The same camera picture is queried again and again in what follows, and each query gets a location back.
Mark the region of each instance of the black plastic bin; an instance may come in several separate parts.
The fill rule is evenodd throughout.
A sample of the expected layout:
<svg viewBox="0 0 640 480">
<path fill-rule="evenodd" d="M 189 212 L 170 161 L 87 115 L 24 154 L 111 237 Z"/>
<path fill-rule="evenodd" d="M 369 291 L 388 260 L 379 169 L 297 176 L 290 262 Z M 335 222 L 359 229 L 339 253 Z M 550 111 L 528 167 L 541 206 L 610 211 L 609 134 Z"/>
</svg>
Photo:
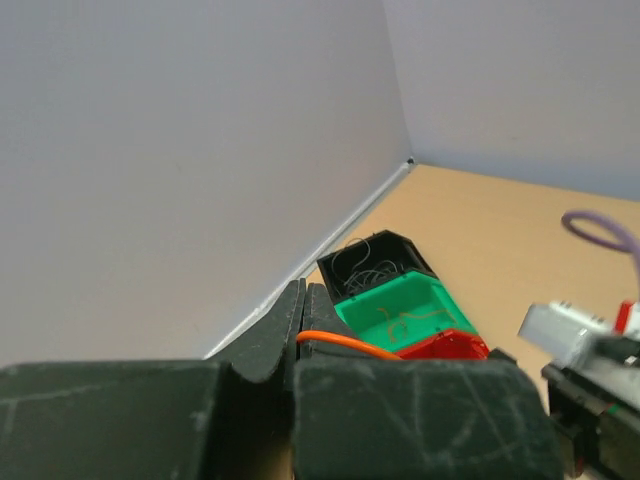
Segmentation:
<svg viewBox="0 0 640 480">
<path fill-rule="evenodd" d="M 437 278 L 413 242 L 383 230 L 318 259 L 334 305 L 411 270 Z"/>
</svg>

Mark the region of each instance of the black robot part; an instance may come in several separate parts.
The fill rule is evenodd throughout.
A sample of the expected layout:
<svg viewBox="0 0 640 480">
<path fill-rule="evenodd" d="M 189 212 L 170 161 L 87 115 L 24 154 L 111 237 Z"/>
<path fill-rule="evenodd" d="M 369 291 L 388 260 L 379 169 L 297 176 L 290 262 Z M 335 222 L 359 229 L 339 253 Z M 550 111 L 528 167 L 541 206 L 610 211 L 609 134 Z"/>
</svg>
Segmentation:
<svg viewBox="0 0 640 480">
<path fill-rule="evenodd" d="M 208 360 L 1 370 L 0 478 L 259 480 L 291 448 L 298 480 L 562 478 L 517 367 L 298 348 L 301 329 L 353 336 L 331 303 L 292 282 Z"/>
</svg>

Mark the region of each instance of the wire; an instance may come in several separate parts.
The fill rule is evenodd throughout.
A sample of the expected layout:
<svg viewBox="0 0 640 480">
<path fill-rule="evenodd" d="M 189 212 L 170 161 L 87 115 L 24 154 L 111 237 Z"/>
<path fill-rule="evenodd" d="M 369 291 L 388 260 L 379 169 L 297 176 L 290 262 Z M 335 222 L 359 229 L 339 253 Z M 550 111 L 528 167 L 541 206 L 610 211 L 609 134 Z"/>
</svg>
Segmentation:
<svg viewBox="0 0 640 480">
<path fill-rule="evenodd" d="M 587 220 L 591 223 L 595 223 L 599 227 L 602 227 L 613 234 L 618 241 L 612 242 L 611 240 L 606 240 L 587 233 L 576 227 L 573 223 L 574 220 Z M 640 241 L 638 241 L 633 233 L 620 225 L 613 218 L 589 210 L 569 210 L 562 216 L 562 225 L 574 235 L 577 235 L 588 242 L 617 252 L 631 254 L 636 267 L 636 274 L 638 276 L 638 292 L 640 293 Z"/>
<path fill-rule="evenodd" d="M 341 282 L 344 282 L 344 280 L 342 278 L 340 278 L 338 276 L 338 274 L 336 273 L 336 268 L 335 268 L 335 263 L 336 263 L 336 258 L 338 258 L 346 249 L 347 247 L 349 247 L 350 245 L 352 245 L 354 243 L 354 241 L 360 241 L 360 242 L 364 242 L 365 245 L 367 246 L 367 253 L 364 256 L 364 258 L 362 260 L 360 260 L 358 263 L 356 263 L 353 267 L 351 267 L 351 271 L 353 272 L 356 267 L 359 267 L 360 265 L 362 265 L 364 262 L 367 261 L 367 259 L 369 258 L 369 256 L 371 255 L 371 245 L 369 245 L 369 242 L 367 242 L 364 238 L 352 238 L 351 240 L 349 240 L 347 242 L 347 244 L 339 251 L 336 252 L 333 257 L 331 257 L 331 271 L 333 272 L 333 274 L 336 276 L 336 278 L 338 280 L 340 280 Z"/>
<path fill-rule="evenodd" d="M 333 343 L 335 345 L 368 353 L 369 355 L 382 358 L 384 360 L 402 360 L 402 358 L 395 353 L 391 353 L 380 347 L 371 345 L 370 343 L 363 342 L 362 340 L 347 337 L 345 335 L 338 335 L 337 333 L 323 332 L 321 330 L 304 330 L 296 337 L 296 341 L 298 343 L 306 342 L 308 340 Z"/>
</svg>

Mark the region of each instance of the tangled wires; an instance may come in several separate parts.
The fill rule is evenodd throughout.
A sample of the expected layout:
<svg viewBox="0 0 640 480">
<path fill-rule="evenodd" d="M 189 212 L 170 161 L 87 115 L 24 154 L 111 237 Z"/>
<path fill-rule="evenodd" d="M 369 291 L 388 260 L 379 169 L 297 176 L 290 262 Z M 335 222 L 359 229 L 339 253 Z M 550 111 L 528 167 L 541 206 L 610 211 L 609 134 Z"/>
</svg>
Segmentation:
<svg viewBox="0 0 640 480">
<path fill-rule="evenodd" d="M 364 257 L 354 264 L 349 270 L 349 276 L 345 278 L 341 278 L 340 275 L 336 272 L 336 259 L 347 249 L 349 245 L 351 245 L 354 241 L 363 242 L 367 247 L 367 252 Z M 371 268 L 364 268 L 359 270 L 358 267 L 363 266 L 367 260 L 371 257 L 371 245 L 369 242 L 362 238 L 354 238 L 352 239 L 345 248 L 336 252 L 335 255 L 331 258 L 331 271 L 333 275 L 340 280 L 345 287 L 345 293 L 348 295 L 353 295 L 362 291 L 370 285 L 373 285 L 377 282 L 388 280 L 392 278 L 394 275 L 402 272 L 402 264 L 396 264 L 391 260 L 382 260 Z"/>
</svg>

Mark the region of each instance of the green plastic bin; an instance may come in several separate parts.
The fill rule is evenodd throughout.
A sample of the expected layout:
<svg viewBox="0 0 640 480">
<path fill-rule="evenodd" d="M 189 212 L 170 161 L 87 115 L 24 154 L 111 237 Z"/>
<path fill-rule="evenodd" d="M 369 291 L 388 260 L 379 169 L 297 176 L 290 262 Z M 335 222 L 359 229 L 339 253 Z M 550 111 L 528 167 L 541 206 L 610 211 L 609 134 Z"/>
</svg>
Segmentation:
<svg viewBox="0 0 640 480">
<path fill-rule="evenodd" d="M 396 352 L 449 328 L 477 335 L 442 283 L 417 271 L 335 305 L 365 342 Z"/>
</svg>

